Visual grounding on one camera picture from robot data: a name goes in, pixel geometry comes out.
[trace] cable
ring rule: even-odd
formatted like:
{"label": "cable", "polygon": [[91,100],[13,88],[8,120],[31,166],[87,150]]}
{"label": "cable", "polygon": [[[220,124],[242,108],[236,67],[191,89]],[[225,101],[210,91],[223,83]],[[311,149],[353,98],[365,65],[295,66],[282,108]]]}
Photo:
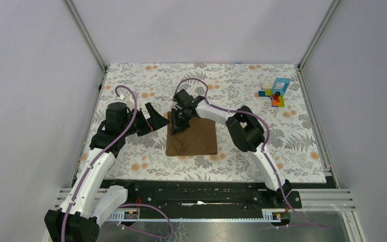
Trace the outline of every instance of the cable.
{"label": "cable", "polygon": [[222,107],[219,107],[219,106],[216,106],[216,105],[210,103],[210,102],[208,101],[208,99],[207,99],[208,85],[207,85],[204,81],[202,81],[202,80],[200,80],[200,79],[197,79],[197,78],[187,78],[187,79],[182,80],[182,81],[177,85],[176,91],[175,91],[174,95],[176,95],[179,86],[180,86],[183,82],[186,82],[186,81],[188,81],[188,80],[195,80],[195,81],[199,81],[199,82],[201,82],[202,84],[204,84],[204,86],[206,87],[206,92],[205,92],[205,94],[204,94],[204,100],[205,100],[205,102],[206,102],[209,106],[214,107],[214,108],[216,108],[216,109],[218,109],[218,110],[221,110],[221,111],[237,112],[237,113],[243,113],[243,114],[246,114],[246,115],[250,115],[250,116],[253,116],[253,117],[257,118],[258,120],[260,120],[260,121],[264,124],[264,126],[265,126],[265,128],[266,128],[267,136],[266,136],[266,139],[265,139],[265,141],[263,142],[263,145],[262,145],[262,153],[265,155],[266,160],[268,161],[269,165],[271,165],[271,168],[272,168],[272,170],[274,171],[275,176],[277,177],[277,182],[278,182],[278,185],[279,185],[279,187],[280,187],[281,194],[283,195],[283,199],[284,199],[284,201],[286,202],[287,206],[289,206],[289,208],[293,211],[293,213],[295,213],[297,216],[299,216],[299,218],[301,218],[303,221],[307,222],[310,226],[314,226],[314,227],[318,227],[318,228],[322,228],[322,229],[329,229],[329,227],[327,227],[327,226],[320,225],[320,224],[316,224],[316,223],[313,223],[313,222],[307,220],[307,219],[306,219],[305,217],[303,217],[299,212],[297,212],[297,211],[291,206],[291,204],[289,203],[289,201],[287,200],[287,196],[286,196],[285,193],[284,193],[283,185],[281,184],[280,176],[278,175],[277,170],[275,169],[274,165],[272,164],[271,159],[268,157],[268,155],[267,155],[266,152],[265,152],[265,145],[268,143],[269,138],[271,137],[271,132],[270,132],[270,130],[269,130],[268,124],[267,124],[261,117],[257,116],[257,115],[254,114],[254,113],[251,113],[251,112],[245,112],[245,111],[240,111],[240,110],[230,110],[230,109],[222,108]]}
{"label": "cable", "polygon": [[171,238],[174,234],[174,228],[173,228],[173,224],[171,223],[170,219],[168,218],[167,215],[165,215],[164,212],[162,212],[160,209],[152,206],[152,205],[149,205],[149,204],[136,204],[136,203],[130,203],[130,204],[122,204],[119,206],[119,208],[125,208],[125,207],[132,207],[132,206],[141,206],[141,207],[147,207],[147,208],[152,208],[154,209],[155,211],[159,212],[162,216],[164,216],[165,219],[167,219],[168,221],[168,224],[170,225],[170,234],[167,235],[167,236],[162,236],[162,235],[156,235],[156,234],[152,234],[152,233],[149,233],[149,232],[146,232],[146,231],[143,231],[143,230],[140,230],[140,229],[136,229],[136,228],[131,228],[129,226],[124,226],[124,225],[120,225],[122,226],[122,228],[128,228],[128,229],[131,229],[133,231],[136,231],[136,232],[139,232],[139,233],[143,233],[143,234],[146,234],[146,235],[149,235],[149,236],[152,236],[152,237],[155,237],[155,238]]}
{"label": "cable", "polygon": [[[103,155],[104,152],[106,152],[106,150],[108,150],[110,147],[112,147],[112,145],[114,145],[118,140],[120,140],[120,138],[122,138],[126,134],[128,129],[133,124],[134,119],[136,118],[136,115],[137,115],[137,99],[136,99],[136,96],[135,96],[134,92],[130,88],[128,88],[127,86],[118,85],[115,88],[115,93],[116,93],[116,95],[118,97],[119,97],[118,88],[125,88],[131,94],[131,96],[133,97],[133,100],[134,100],[133,117],[131,118],[131,120],[128,123],[127,127],[122,131],[122,133],[118,137],[116,137],[116,139],[114,139],[112,142],[110,142],[110,144],[108,144],[102,151],[100,151],[100,153],[98,153],[98,155],[96,157],[94,157],[94,159],[90,163],[90,167],[93,167],[94,163],[96,163],[98,158],[101,155]],[[79,180],[78,186],[76,187],[76,189],[74,191],[74,194],[73,194],[73,196],[71,198],[71,202],[69,203],[68,209],[66,210],[66,213],[64,214],[63,223],[61,225],[61,238],[60,238],[61,242],[66,242],[66,238],[65,238],[66,235],[65,235],[65,233],[66,233],[66,223],[68,221],[69,212],[70,212],[70,210],[72,208],[72,204],[74,203],[74,199],[76,199],[76,195],[78,194],[79,190],[81,189],[81,185],[84,182],[84,180],[87,177],[87,174],[90,172],[90,170],[91,170],[91,168],[87,168],[87,170],[85,171],[84,175]]]}

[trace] gray floor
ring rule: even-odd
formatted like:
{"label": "gray floor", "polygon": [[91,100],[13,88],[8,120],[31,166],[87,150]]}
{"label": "gray floor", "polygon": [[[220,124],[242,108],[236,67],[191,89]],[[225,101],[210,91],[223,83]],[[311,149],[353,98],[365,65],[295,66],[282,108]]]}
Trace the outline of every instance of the gray floor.
{"label": "gray floor", "polygon": [[[115,222],[105,222],[100,228],[98,242],[112,241],[349,241],[345,224],[337,212],[308,212],[311,221],[330,227],[329,230],[315,227],[292,227],[276,230],[269,223],[235,222],[178,222],[173,223],[175,234],[171,239],[155,239],[137,232],[122,230]],[[293,215],[290,224],[303,223]],[[165,235],[169,231],[166,223],[137,222],[135,228]]]}

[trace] white panel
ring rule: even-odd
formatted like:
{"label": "white panel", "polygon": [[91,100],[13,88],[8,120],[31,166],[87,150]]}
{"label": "white panel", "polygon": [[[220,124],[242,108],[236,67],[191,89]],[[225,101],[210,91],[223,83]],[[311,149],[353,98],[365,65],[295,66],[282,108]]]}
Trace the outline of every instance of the white panel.
{"label": "white panel", "polygon": [[387,241],[387,1],[342,1],[304,73],[367,241]]}
{"label": "white panel", "polygon": [[74,1],[107,63],[298,63],[332,0]]}
{"label": "white panel", "polygon": [[101,71],[63,1],[0,1],[0,241],[41,241]]}

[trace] folded cloth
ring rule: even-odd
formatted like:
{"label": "folded cloth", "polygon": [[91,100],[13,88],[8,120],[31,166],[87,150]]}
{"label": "folded cloth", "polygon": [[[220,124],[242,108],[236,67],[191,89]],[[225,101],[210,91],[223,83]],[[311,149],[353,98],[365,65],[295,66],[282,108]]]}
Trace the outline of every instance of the folded cloth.
{"label": "folded cloth", "polygon": [[171,135],[172,117],[168,112],[167,125],[167,156],[182,155],[216,155],[217,136],[216,123],[206,118],[193,117],[190,119],[190,128],[185,131]]}

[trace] tabletop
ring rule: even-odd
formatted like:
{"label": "tabletop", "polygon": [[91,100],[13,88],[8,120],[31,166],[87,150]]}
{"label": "tabletop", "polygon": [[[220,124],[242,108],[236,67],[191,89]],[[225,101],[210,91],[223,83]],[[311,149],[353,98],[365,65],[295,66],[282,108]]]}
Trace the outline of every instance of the tabletop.
{"label": "tabletop", "polygon": [[[105,119],[107,105],[120,101],[114,91],[117,85],[128,86],[138,94],[141,103],[151,102],[166,117],[174,106],[171,98],[177,84],[191,77],[208,84],[208,98],[213,103],[231,109],[246,105],[268,123],[271,130],[268,149],[283,178],[292,183],[326,181],[294,65],[111,64],[80,158],[78,175],[88,157],[91,138]],[[277,77],[290,79],[283,108],[271,107],[271,100],[257,93],[265,80]],[[194,97],[205,92],[204,86],[195,81],[183,83],[180,88]],[[122,88],[119,92],[128,95]],[[216,133],[217,155],[176,157],[165,155],[166,128],[142,137],[131,135],[105,179],[260,181],[256,165],[235,147],[227,128],[216,124]]]}

